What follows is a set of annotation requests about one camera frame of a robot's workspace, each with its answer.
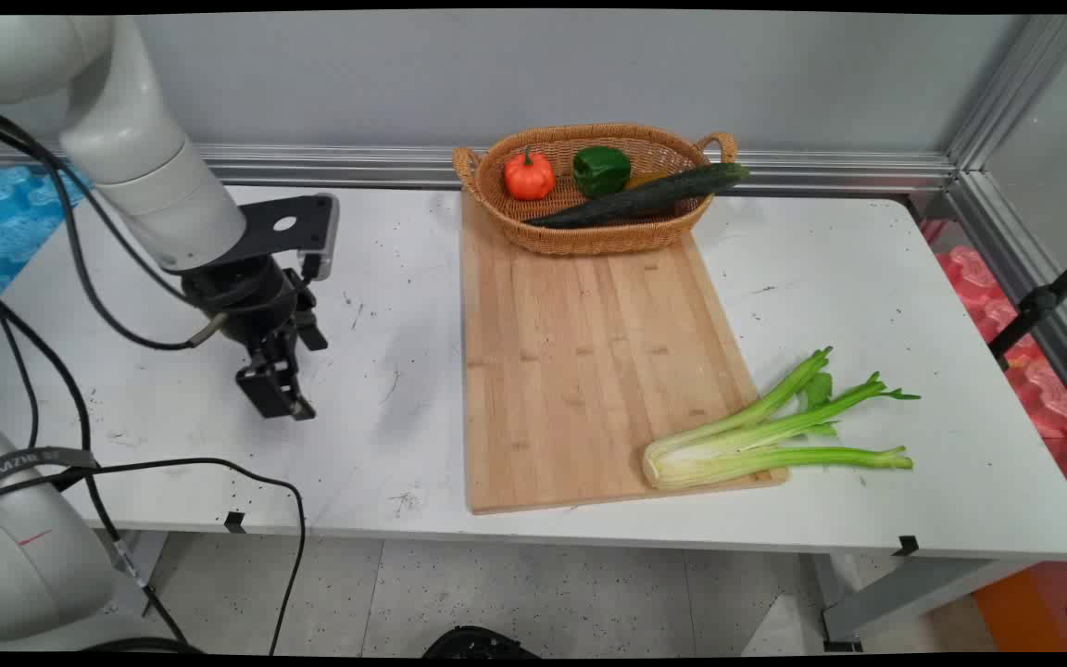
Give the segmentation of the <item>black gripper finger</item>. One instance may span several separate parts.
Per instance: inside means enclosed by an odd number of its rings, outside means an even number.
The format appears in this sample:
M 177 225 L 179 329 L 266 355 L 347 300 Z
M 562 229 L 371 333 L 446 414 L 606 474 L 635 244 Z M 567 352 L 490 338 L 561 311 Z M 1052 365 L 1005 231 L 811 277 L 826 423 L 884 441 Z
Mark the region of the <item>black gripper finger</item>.
M 329 342 L 319 329 L 317 317 L 315 317 L 314 308 L 317 306 L 317 299 L 310 291 L 309 279 L 300 277 L 293 269 L 285 270 L 285 277 L 294 287 L 293 323 L 297 337 L 310 351 L 325 350 Z
M 257 345 L 246 346 L 249 362 L 234 380 L 264 419 L 315 419 L 315 410 L 302 394 L 294 348 L 296 329 L 276 329 Z

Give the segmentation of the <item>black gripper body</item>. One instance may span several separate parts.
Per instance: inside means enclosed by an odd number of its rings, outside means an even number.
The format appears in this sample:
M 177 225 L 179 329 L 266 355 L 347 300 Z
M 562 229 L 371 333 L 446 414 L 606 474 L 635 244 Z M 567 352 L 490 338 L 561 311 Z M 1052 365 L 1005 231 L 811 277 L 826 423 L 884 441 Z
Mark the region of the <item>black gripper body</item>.
M 314 295 L 305 280 L 271 255 L 185 273 L 184 296 L 209 317 L 225 315 L 221 334 L 251 356 L 267 356 L 267 345 L 292 330 L 297 316 L 304 325 L 314 322 Z

